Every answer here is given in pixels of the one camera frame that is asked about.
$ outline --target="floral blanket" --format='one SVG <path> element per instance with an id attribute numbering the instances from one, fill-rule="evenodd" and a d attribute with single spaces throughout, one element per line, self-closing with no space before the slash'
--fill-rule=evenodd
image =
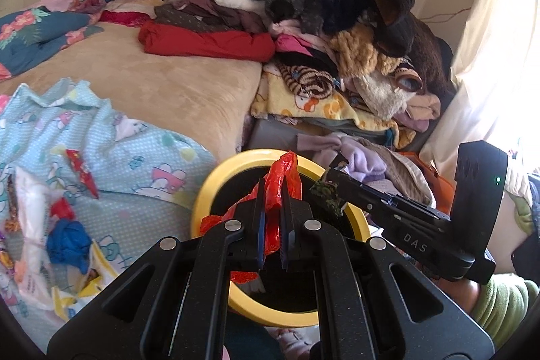
<path id="1" fill-rule="evenodd" d="M 103 31 L 98 17 L 30 8 L 0 18 L 0 81 L 22 74 L 58 51 Z"/>

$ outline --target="cartoon print fabric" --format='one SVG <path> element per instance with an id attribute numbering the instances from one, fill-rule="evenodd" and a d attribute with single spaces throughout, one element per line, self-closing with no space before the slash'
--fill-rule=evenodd
<path id="1" fill-rule="evenodd" d="M 251 115 L 255 118 L 267 118 L 269 114 L 294 118 L 351 120 L 358 128 L 370 132 L 392 129 L 396 148 L 405 147 L 414 138 L 413 131 L 398 128 L 395 121 L 383 121 L 370 112 L 354 108 L 339 92 L 335 91 L 333 95 L 322 100 L 294 95 L 273 63 L 263 66 L 259 90 L 251 105 Z"/>
<path id="2" fill-rule="evenodd" d="M 92 172 L 99 200 L 72 170 L 66 149 L 79 150 Z M 43 95 L 21 84 L 0 110 L 0 225 L 9 217 L 7 175 L 20 166 L 45 183 L 52 201 L 68 203 L 107 261 L 122 272 L 162 237 L 190 238 L 191 206 L 215 166 L 192 139 L 116 112 L 88 82 L 60 80 Z M 10 255 L 22 250 L 19 233 L 6 235 Z M 55 285 L 73 293 L 69 267 L 55 265 Z M 42 349 L 63 324 L 21 299 L 0 267 L 0 294 Z"/>
<path id="3" fill-rule="evenodd" d="M 43 96 L 21 84 L 0 121 L 2 161 L 66 190 L 73 201 L 85 189 L 66 149 L 81 152 L 100 191 L 144 195 L 188 209 L 215 166 L 212 154 L 192 139 L 116 112 L 86 81 L 60 80 Z"/>

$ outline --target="white plastic bag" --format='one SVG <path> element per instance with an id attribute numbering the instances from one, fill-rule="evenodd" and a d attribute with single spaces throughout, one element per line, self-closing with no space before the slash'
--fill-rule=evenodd
<path id="1" fill-rule="evenodd" d="M 50 214 L 49 188 L 20 167 L 15 168 L 18 216 L 23 234 L 21 260 L 15 263 L 15 282 L 30 306 L 52 310 L 49 293 L 52 270 L 45 249 Z"/>

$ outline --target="yellow blanket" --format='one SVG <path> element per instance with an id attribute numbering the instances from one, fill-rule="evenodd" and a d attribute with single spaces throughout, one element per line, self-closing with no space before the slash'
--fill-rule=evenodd
<path id="1" fill-rule="evenodd" d="M 353 120 L 358 128 L 370 132 L 392 129 L 394 147 L 398 149 L 409 145 L 415 136 L 415 132 L 410 129 L 398 128 L 394 120 L 382 121 L 372 113 L 353 109 L 339 92 L 334 92 L 332 96 L 323 100 L 294 95 L 272 63 L 263 67 L 263 76 L 251 105 L 251 114 L 257 118 L 266 118 L 268 114 L 274 114 L 297 118 Z"/>

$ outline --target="metal screw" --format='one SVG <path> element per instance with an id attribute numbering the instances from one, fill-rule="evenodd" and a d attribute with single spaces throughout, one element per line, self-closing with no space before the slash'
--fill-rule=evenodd
<path id="1" fill-rule="evenodd" d="M 304 223 L 304 227 L 307 230 L 319 230 L 321 226 L 321 222 L 315 219 L 306 220 L 306 222 Z"/>
<path id="2" fill-rule="evenodd" d="M 369 240 L 369 246 L 375 250 L 384 250 L 386 249 L 386 240 L 380 237 L 373 237 Z"/>
<path id="3" fill-rule="evenodd" d="M 242 223 L 240 223 L 238 220 L 229 220 L 225 223 L 225 229 L 230 230 L 231 232 L 239 230 L 241 227 Z"/>
<path id="4" fill-rule="evenodd" d="M 163 250 L 172 250 L 176 247 L 176 240 L 171 237 L 164 238 L 159 242 L 159 246 Z"/>

